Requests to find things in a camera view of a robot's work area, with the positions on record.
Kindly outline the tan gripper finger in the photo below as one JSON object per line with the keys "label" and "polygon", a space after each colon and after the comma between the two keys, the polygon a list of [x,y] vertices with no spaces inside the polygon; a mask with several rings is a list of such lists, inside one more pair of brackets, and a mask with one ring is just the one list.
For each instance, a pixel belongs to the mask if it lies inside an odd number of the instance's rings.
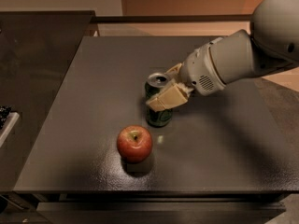
{"label": "tan gripper finger", "polygon": [[157,94],[151,96],[146,105],[153,111],[160,112],[186,104],[190,95],[190,87],[172,79]]}
{"label": "tan gripper finger", "polygon": [[182,66],[182,63],[178,63],[178,64],[174,65],[173,67],[171,67],[170,69],[168,69],[165,73],[171,78],[177,77],[179,75],[181,66]]}

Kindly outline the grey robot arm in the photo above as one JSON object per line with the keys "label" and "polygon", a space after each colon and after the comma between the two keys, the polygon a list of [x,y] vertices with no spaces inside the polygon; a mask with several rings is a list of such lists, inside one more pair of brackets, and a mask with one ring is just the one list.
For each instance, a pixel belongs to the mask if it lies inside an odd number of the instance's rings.
{"label": "grey robot arm", "polygon": [[170,81],[147,106],[164,111],[187,103],[192,91],[207,96],[240,79],[299,64],[299,0],[263,0],[249,27],[249,32],[239,30],[195,49],[170,68]]}

